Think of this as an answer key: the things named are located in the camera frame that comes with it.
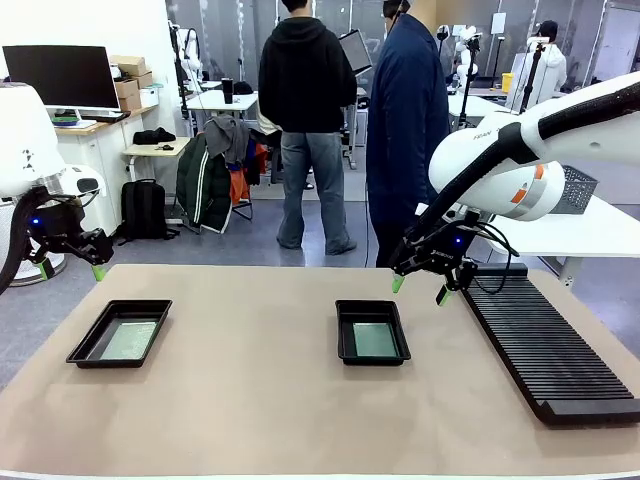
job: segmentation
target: bag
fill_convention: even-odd
[[[180,232],[167,228],[164,218],[164,188],[155,180],[138,180],[122,186],[122,225],[125,241],[140,238],[171,240]]]

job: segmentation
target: jeans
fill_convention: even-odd
[[[341,253],[350,239],[344,210],[344,171],[339,135],[283,133],[282,164],[285,200],[278,243],[285,248],[300,248],[302,245],[302,193],[312,166],[320,197],[325,253]]]

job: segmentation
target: computer monitor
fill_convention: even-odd
[[[119,110],[104,47],[2,47],[12,82],[31,85],[48,108]]]

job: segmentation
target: cardboard box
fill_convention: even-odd
[[[123,112],[133,112],[134,110],[139,110],[142,108],[142,104],[140,103],[140,93],[136,91],[133,95],[129,95],[127,98],[121,98],[120,100],[120,110]]]
[[[116,93],[118,98],[127,98],[138,92],[138,82],[135,80],[125,80],[116,82]]]
[[[144,57],[132,57],[128,55],[111,55],[109,57],[111,63],[117,63],[120,70],[129,75],[140,77],[149,73]]]
[[[147,87],[140,90],[140,104],[142,108],[153,107],[159,103],[157,88]]]
[[[151,78],[151,72],[145,73],[144,75],[140,75],[139,77],[133,77],[138,82],[138,88],[143,89],[145,87],[150,87],[153,84],[153,78]]]

